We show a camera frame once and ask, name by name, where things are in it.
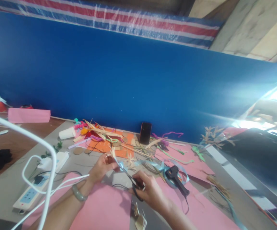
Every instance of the woman's right hand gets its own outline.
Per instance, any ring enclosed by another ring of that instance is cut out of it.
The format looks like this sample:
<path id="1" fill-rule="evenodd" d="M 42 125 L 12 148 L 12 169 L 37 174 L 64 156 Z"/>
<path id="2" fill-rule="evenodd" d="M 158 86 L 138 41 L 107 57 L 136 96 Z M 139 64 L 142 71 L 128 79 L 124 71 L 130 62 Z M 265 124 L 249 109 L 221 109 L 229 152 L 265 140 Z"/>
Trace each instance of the woman's right hand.
<path id="1" fill-rule="evenodd" d="M 136 190 L 138 196 L 142 198 L 152 209 L 162 215 L 163 212 L 169 211 L 171 207 L 170 200 L 164 195 L 154 176 L 138 171 L 133 175 L 139 183 L 145 183 L 145 190 Z"/>

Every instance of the cardboard piece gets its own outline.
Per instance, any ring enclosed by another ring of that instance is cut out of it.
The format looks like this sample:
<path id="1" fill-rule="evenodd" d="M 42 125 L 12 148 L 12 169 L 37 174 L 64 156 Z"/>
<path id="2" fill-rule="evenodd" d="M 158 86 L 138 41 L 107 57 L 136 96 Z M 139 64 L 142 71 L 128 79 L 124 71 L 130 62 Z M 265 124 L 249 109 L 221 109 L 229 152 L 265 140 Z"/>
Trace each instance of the cardboard piece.
<path id="1" fill-rule="evenodd" d="M 109 128 L 106 128 L 105 130 L 109 131 L 109 132 L 112 131 L 112 129 L 109 129 Z M 75 130 L 75 132 L 76 132 L 76 135 L 75 135 L 76 138 L 78 136 L 80 136 L 80 131 L 77 132 L 77 130 Z M 114 133 L 117 133 L 117 134 L 120 134 L 120 135 L 123 134 L 123 132 L 117 131 L 117 130 Z M 127 136 L 127 139 L 128 139 L 127 144 L 131 144 L 131 139 L 134 137 L 134 134 L 132 134 L 132 133 L 127 133 L 127 134 L 128 134 L 128 136 Z M 96 151 L 96 152 L 109 152 L 111 150 L 111 143 L 108 142 L 108 141 L 101 141 L 101 142 L 98 143 L 97 141 L 91 140 L 90 143 L 88 144 L 88 146 L 85 143 L 80 144 L 79 146 L 83 147 L 83 148 L 87 148 L 89 150 L 93 150 L 93 148 L 95 147 L 95 149 L 93 151 Z M 116 154 L 117 157 L 128 158 L 127 157 L 127 149 L 126 148 L 122 148 L 122 150 L 115 150 L 115 154 Z M 128 149 L 128 154 L 131 157 L 134 156 L 133 151 L 129 150 L 129 149 Z"/>
<path id="2" fill-rule="evenodd" d="M 156 181 L 164 194 L 186 213 L 188 210 L 186 200 L 180 191 L 171 188 L 160 177 Z M 213 205 L 203 194 L 200 194 L 191 183 L 186 183 L 185 187 L 190 191 L 190 194 L 187 196 L 189 212 L 186 216 L 197 229 L 239 230 L 238 226 L 230 218 Z"/>
<path id="3" fill-rule="evenodd" d="M 166 152 L 170 156 L 172 156 L 178 160 L 182 160 L 184 162 L 194 160 L 193 163 L 189 163 L 187 165 L 179 162 L 184 167 L 184 169 L 186 170 L 188 175 L 196 177 L 207 183 L 210 183 L 210 181 L 207 180 L 207 174 L 214 174 L 214 172 L 209 168 L 209 166 L 205 162 L 203 162 L 202 160 L 199 159 L 199 157 L 197 156 L 196 153 L 194 153 L 192 151 L 191 145 L 189 145 L 189 144 L 186 144 L 185 146 L 174 145 L 174 144 L 170 144 L 170 145 L 172 145 L 176 149 L 180 149 L 181 151 L 183 151 L 185 153 L 184 155 L 182 155 L 178 151 L 176 151 L 168 146 L 167 148 L 169 149 L 169 151 L 166 151 Z M 159 159 L 160 161 L 163 161 L 164 159 L 170 159 L 169 156 L 165 155 L 165 153 L 163 153 L 158 148 L 157 148 L 154 156 L 157 159 Z M 172 162 L 165 162 L 165 164 L 169 167 L 172 167 L 174 165 Z"/>
<path id="4" fill-rule="evenodd" d="M 65 179 L 77 177 L 75 173 L 69 173 Z M 50 205 L 63 196 L 70 187 L 58 190 L 50 199 Z M 43 211 L 43 205 L 39 207 L 23 223 L 22 230 L 27 230 Z M 70 230 L 103 230 L 120 229 L 129 230 L 131 210 L 131 194 L 105 184 L 96 184 L 89 194 L 83 208 L 74 219 Z"/>
<path id="5" fill-rule="evenodd" d="M 11 123 L 44 123 L 49 122 L 50 110 L 8 109 L 8 121 Z"/>

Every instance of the paper cup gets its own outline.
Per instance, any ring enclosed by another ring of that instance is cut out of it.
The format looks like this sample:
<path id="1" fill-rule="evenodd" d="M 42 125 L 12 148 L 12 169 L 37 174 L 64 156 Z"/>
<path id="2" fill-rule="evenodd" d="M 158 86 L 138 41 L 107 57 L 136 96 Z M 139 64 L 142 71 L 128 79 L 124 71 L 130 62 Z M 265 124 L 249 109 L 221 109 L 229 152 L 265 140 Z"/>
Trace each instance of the paper cup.
<path id="1" fill-rule="evenodd" d="M 70 137 L 75 137 L 75 129 L 73 127 L 71 127 L 69 129 L 60 131 L 59 137 L 60 137 L 60 139 L 67 139 Z"/>

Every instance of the gray table surface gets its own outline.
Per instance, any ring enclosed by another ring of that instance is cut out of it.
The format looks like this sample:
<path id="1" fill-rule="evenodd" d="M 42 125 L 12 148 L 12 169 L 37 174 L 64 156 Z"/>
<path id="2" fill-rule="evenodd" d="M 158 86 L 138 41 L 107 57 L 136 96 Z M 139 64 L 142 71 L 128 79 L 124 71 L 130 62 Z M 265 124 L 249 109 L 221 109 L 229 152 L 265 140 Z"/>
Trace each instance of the gray table surface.
<path id="1" fill-rule="evenodd" d="M 58 142 L 58 134 L 60 131 L 69 128 L 73 123 L 70 121 L 65 121 L 61 124 L 56 130 L 54 130 L 51 134 L 49 134 L 44 140 L 48 143 L 54 145 Z M 72 145 L 72 139 L 63 140 L 63 148 L 61 151 L 69 151 L 69 159 L 66 164 L 61 169 L 60 173 L 68 172 L 68 171 L 79 171 L 82 174 L 87 174 L 89 170 L 93 167 L 95 162 L 101 153 L 92 152 L 89 155 L 80 154 L 74 155 L 73 149 L 68 150 L 67 147 Z M 19 159 L 16 163 L 14 163 L 9 169 L 3 172 L 0 175 L 0 219 L 19 222 L 23 216 L 13 212 L 13 204 L 17 201 L 17 199 L 21 196 L 21 194 L 28 187 L 27 184 L 23 181 L 21 177 L 21 172 L 26 164 L 27 160 L 32 155 L 42 155 L 46 149 L 37 144 L 34 148 L 32 148 L 25 156 Z M 205 154 L 205 159 L 208 166 L 215 172 L 217 176 L 217 180 L 227 189 L 229 189 L 232 196 L 232 203 L 234 205 L 235 211 L 242 221 L 242 223 L 248 229 L 277 229 L 272 222 L 259 211 L 258 207 L 251 201 L 251 199 L 243 192 L 240 186 L 228 175 L 228 173 L 221 167 L 221 165 L 213 160 L 211 157 Z M 36 159 L 31 160 L 29 166 L 26 170 L 26 177 L 29 177 L 31 173 L 34 171 L 36 167 Z M 148 171 L 143 166 L 138 166 L 137 170 Z M 55 177 L 54 188 L 56 188 L 63 180 L 64 175 L 57 175 Z M 206 191 L 209 187 L 206 185 L 205 187 L 196 183 L 195 178 L 192 178 L 190 181 L 200 192 L 203 193 L 205 197 L 207 197 L 214 205 L 217 205 L 212 199 L 217 200 L 225 207 L 227 207 L 227 203 L 222 199 L 222 197 L 216 192 Z M 108 172 L 103 179 L 103 183 L 112 185 L 112 184 L 123 184 L 126 187 L 131 187 L 129 178 L 125 175 L 125 173 L 115 173 Z M 148 222 L 146 230 L 148 229 L 171 229 L 166 221 L 160 216 L 157 212 L 152 210 L 145 202 L 140 202 L 136 197 L 132 197 L 133 202 L 138 203 L 138 208 L 140 212 L 145 214 L 145 218 Z M 225 213 L 230 219 L 232 219 L 231 214 L 225 209 L 219 208 L 223 213 Z M 130 229 L 136 229 L 135 219 L 131 217 L 130 221 Z"/>

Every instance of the mobile phone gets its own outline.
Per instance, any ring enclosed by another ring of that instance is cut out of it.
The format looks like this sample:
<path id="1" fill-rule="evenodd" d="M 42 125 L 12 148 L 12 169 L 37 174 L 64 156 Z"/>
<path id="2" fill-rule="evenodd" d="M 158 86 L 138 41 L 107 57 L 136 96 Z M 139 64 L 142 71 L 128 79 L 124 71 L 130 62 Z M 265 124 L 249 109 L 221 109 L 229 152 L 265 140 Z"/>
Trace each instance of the mobile phone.
<path id="1" fill-rule="evenodd" d="M 139 143 L 148 145 L 150 140 L 152 124 L 149 122 L 142 122 L 141 133 L 139 135 Z"/>

